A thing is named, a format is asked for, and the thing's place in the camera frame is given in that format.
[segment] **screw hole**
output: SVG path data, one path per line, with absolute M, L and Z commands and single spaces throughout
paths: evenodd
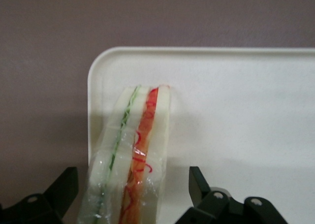
M 197 222 L 197 219 L 196 219 L 196 218 L 192 217 L 192 218 L 190 219 L 190 223 L 196 223 L 196 222 Z
M 220 192 L 215 192 L 214 197 L 218 198 L 218 199 L 222 199 L 223 198 L 223 194 L 221 194 Z
M 261 206 L 262 202 L 258 198 L 252 198 L 251 202 L 257 206 Z
M 28 203 L 33 203 L 35 201 L 37 201 L 37 197 L 36 196 L 28 198 Z

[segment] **red thread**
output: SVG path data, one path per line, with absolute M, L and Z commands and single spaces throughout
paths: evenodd
M 141 141 L 141 133 L 139 131 L 137 131 L 137 130 L 136 130 L 136 133 L 138 135 L 138 140 L 137 140 L 135 145 L 138 145 L 140 143 L 140 141 Z
M 132 157 L 132 159 L 133 159 L 133 160 L 136 160 L 136 161 L 139 161 L 139 162 L 146 162 L 146 161 L 144 161 L 144 160 L 142 160 L 142 159 L 135 158 L 135 157 Z
M 146 163 L 146 166 L 150 169 L 149 173 L 151 173 L 153 170 L 152 167 L 150 165 L 148 165 L 147 163 Z

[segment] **plastic tray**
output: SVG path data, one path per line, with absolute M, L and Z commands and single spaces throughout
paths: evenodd
M 191 165 L 239 202 L 261 196 L 290 224 L 315 223 L 315 49 L 105 51 L 88 79 L 89 155 L 125 87 L 165 83 L 171 124 L 159 224 L 192 206 Z

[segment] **wrapped sandwich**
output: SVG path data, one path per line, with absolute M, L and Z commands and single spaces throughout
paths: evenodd
M 168 142 L 168 86 L 126 88 L 90 162 L 78 224 L 156 224 Z

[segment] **green filling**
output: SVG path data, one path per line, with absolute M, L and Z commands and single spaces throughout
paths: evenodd
M 128 118 L 129 118 L 129 115 L 130 115 L 130 109 L 131 109 L 131 107 L 133 105 L 133 102 L 134 102 L 135 98 L 137 97 L 139 89 L 140 89 L 140 86 L 137 86 L 134 89 L 134 91 L 133 91 L 133 93 L 131 95 L 131 98 L 129 100 L 128 106 L 125 109 L 124 116 L 123 116 L 122 122 L 120 124 L 120 130 L 118 131 L 116 142 L 115 142 L 114 149 L 113 149 L 113 152 L 112 152 L 112 160 L 111 160 L 111 162 L 109 164 L 110 171 L 112 171 L 112 168 L 113 168 L 113 165 L 114 165 L 114 161 L 115 161 L 115 157 L 116 157 L 116 153 L 117 153 L 117 149 L 118 149 L 119 143 L 120 143 L 120 141 L 122 139 L 122 132 L 123 132 L 124 128 L 126 127 L 126 123 L 127 123 Z
M 122 139 L 122 132 L 123 132 L 124 128 L 126 127 L 126 123 L 128 121 L 129 115 L 130 115 L 130 109 L 131 109 L 131 107 L 133 105 L 133 102 L 134 102 L 135 98 L 137 97 L 139 89 L 140 89 L 140 86 L 137 86 L 134 89 L 134 91 L 133 91 L 133 93 L 132 93 L 132 95 L 130 97 L 129 103 L 127 105 L 127 108 L 125 109 L 124 116 L 123 116 L 122 122 L 120 124 L 120 129 L 119 129 L 117 137 L 116 137 L 115 145 L 114 145 L 113 152 L 112 152 L 112 159 L 111 159 L 111 161 L 109 163 L 109 171 L 107 173 L 107 177 L 106 177 L 105 182 L 104 182 L 105 184 L 104 184 L 104 187 L 102 189 L 101 196 L 104 196 L 104 194 L 106 193 L 107 182 L 108 182 L 108 180 L 110 178 L 110 175 L 112 173 L 112 169 L 113 169 L 116 153 L 117 153 L 117 150 L 118 150 L 118 146 L 119 146 L 120 141 Z M 99 211 L 101 205 L 102 205 L 102 200 L 100 199 L 99 203 L 97 204 L 98 211 Z M 97 221 L 98 221 L 97 218 L 95 218 L 94 221 L 93 221 L 93 224 L 96 224 Z

